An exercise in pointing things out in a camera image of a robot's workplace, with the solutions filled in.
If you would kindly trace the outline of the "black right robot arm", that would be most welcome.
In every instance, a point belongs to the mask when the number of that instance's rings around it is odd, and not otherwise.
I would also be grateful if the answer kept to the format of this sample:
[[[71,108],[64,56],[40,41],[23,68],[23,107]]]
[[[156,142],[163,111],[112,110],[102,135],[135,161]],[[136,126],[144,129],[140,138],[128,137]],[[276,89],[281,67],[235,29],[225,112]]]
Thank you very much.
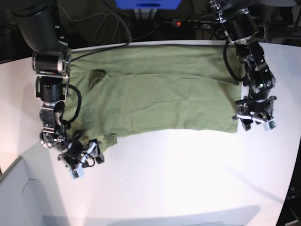
[[[13,4],[12,13],[21,34],[33,50],[32,68],[36,73],[35,96],[42,102],[40,119],[43,129],[41,144],[55,148],[70,172],[79,174],[93,163],[101,164],[104,156],[99,142],[90,140],[83,145],[82,130],[69,135],[67,131],[77,119],[81,108],[80,91],[69,84],[71,50],[57,15],[57,7],[51,0],[18,0]]]

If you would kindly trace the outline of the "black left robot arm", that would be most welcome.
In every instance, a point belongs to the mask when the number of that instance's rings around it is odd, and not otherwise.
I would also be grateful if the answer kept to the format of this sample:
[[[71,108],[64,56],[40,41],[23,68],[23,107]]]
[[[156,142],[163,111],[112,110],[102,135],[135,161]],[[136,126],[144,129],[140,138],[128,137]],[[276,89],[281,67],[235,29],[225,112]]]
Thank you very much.
[[[244,130],[251,129],[251,124],[261,124],[265,130],[276,127],[273,117],[275,96],[270,96],[276,79],[266,63],[264,50],[255,38],[258,32],[256,23],[248,10],[247,1],[211,0],[210,6],[227,37],[223,48],[223,59],[232,78],[248,88],[248,94],[235,102],[237,108],[233,120],[240,120]],[[237,58],[244,65],[245,76],[234,74],[228,59],[227,49],[230,43],[236,47]]]

